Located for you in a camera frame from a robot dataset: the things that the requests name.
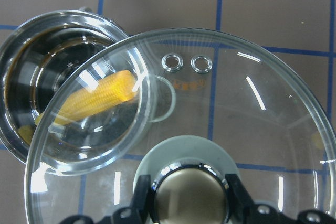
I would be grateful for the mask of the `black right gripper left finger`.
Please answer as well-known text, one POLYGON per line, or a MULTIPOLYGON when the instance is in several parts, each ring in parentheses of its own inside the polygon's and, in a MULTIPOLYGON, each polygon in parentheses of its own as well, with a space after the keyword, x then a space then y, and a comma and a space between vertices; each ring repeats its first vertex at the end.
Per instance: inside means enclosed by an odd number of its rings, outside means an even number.
POLYGON ((118 209, 112 216, 113 223, 146 223, 149 215, 151 190, 150 175, 138 177, 131 203, 118 209))

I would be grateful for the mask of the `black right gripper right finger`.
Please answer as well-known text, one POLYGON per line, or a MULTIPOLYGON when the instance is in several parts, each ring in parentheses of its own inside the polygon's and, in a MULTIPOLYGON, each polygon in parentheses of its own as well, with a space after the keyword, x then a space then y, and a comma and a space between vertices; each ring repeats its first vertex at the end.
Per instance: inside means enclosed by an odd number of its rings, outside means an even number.
POLYGON ((255 203, 237 174, 226 174, 228 206, 226 223, 335 223, 335 218, 316 209, 290 218, 271 205, 255 203))

